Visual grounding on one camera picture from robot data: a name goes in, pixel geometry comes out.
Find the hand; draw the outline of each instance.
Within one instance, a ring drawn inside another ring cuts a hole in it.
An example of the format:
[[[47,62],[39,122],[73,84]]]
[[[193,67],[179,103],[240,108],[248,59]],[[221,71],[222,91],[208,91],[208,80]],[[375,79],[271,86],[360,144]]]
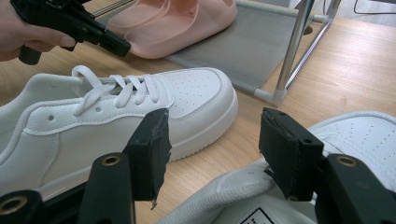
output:
[[[48,52],[55,46],[73,47],[76,41],[60,31],[23,22],[9,0],[0,0],[0,62],[17,58],[23,45]]]

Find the floor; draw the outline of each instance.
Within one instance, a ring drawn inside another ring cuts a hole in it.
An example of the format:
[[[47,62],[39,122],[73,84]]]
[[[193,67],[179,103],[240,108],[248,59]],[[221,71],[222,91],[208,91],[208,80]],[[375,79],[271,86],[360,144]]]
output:
[[[318,0],[315,1],[312,7],[312,12],[315,14],[323,14],[323,3],[326,3],[326,8],[330,4],[331,0]],[[354,12],[354,6],[356,5],[356,11],[361,13],[382,13],[391,12],[393,14],[357,14]],[[371,0],[341,0],[340,7],[338,8],[336,17],[351,19],[354,21],[365,21],[370,23],[376,23],[381,25],[396,27],[396,4],[377,2]]]

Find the white shoelace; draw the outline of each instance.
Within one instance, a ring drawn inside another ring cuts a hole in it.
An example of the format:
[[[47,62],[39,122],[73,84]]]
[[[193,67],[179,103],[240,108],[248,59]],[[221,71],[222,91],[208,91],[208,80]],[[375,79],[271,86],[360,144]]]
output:
[[[78,65],[73,68],[72,76],[78,77],[78,75],[83,75],[92,85],[92,90],[90,90],[78,104],[76,109],[73,111],[74,116],[80,115],[86,109],[91,107],[97,100],[102,96],[109,96],[110,91],[116,88],[116,84],[106,84],[104,85],[100,79],[86,66]],[[150,75],[137,76],[127,76],[130,83],[126,83],[124,78],[120,75],[111,75],[116,82],[122,87],[122,91],[115,99],[115,107],[123,108],[126,106],[130,98],[134,95],[134,103],[136,105],[142,104],[146,96],[153,103],[157,103],[160,100],[160,95],[154,84],[154,81]]]

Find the pink slipper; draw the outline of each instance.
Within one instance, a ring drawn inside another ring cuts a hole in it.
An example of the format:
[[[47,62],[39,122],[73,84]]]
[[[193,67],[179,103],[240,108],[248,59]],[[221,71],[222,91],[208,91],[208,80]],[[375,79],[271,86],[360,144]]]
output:
[[[135,27],[161,17],[166,12],[169,0],[136,0],[107,22],[107,29],[125,36]]]
[[[162,17],[136,27],[125,38],[132,54],[156,59],[220,32],[235,17],[234,0],[169,0]]]

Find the shoe label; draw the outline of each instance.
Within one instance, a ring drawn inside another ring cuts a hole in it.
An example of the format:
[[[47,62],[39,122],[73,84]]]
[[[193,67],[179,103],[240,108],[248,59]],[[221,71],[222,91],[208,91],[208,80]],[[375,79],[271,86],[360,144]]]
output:
[[[271,218],[259,207],[254,210],[250,216],[247,217],[240,224],[274,224]]]

